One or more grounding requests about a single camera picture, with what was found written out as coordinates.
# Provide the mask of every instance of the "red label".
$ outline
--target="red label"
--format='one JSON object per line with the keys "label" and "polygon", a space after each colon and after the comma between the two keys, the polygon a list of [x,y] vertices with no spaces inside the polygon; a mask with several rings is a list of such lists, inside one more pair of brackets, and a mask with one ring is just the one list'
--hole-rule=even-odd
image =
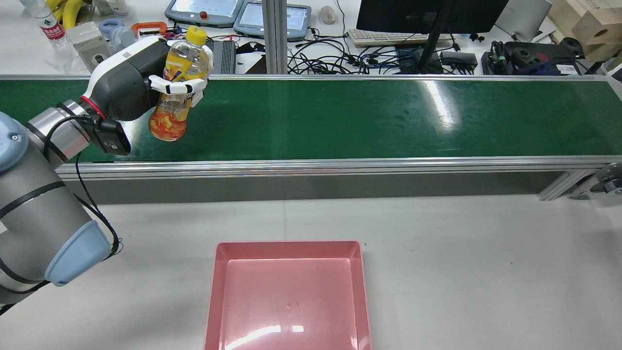
{"label": "red label", "polygon": [[50,28],[46,28],[46,27],[40,27],[40,28],[45,33],[45,36],[47,36],[47,38],[50,40],[58,40],[62,38],[63,36],[65,36],[65,31],[63,30],[63,27],[61,27],[60,24],[58,23],[56,23]]}

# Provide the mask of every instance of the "orange clamp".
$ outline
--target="orange clamp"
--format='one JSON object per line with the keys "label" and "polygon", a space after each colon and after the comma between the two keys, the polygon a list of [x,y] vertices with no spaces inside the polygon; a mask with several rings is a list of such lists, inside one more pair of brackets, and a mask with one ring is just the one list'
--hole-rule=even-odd
{"label": "orange clamp", "polygon": [[132,26],[134,35],[138,37],[138,30],[145,28],[158,28],[160,35],[166,34],[166,23],[164,22],[140,22]]}

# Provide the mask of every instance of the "robotic arm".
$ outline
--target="robotic arm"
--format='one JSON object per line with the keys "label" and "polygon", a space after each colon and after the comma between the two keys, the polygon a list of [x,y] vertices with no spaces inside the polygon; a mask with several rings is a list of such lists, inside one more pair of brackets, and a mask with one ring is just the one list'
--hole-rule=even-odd
{"label": "robotic arm", "polygon": [[118,121],[138,119],[160,92],[198,93],[193,102],[200,100],[206,81],[160,78],[168,51],[162,38],[140,40],[95,69],[80,102],[59,103],[25,126],[0,112],[0,220],[7,228],[0,234],[0,315],[41,286],[63,286],[114,253],[54,169],[89,142],[105,153],[129,154]]}

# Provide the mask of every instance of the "computer mouse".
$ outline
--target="computer mouse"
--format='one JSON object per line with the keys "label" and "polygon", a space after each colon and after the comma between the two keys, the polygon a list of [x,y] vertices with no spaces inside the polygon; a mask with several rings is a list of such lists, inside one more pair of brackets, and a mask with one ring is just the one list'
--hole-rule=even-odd
{"label": "computer mouse", "polygon": [[320,10],[320,14],[318,16],[320,21],[324,24],[333,24],[337,21],[337,15],[335,15],[335,10],[333,10],[330,6],[324,6]]}

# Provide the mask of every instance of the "keyboard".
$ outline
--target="keyboard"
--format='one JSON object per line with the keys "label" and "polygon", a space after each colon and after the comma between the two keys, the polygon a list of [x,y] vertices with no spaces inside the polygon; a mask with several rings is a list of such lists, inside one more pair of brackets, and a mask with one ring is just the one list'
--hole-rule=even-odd
{"label": "keyboard", "polygon": [[[357,46],[385,46],[401,44],[424,44],[427,42],[428,34],[409,34],[409,33],[383,33],[361,31],[359,29],[348,30],[350,39]],[[452,36],[441,34],[439,41],[450,41]]]}

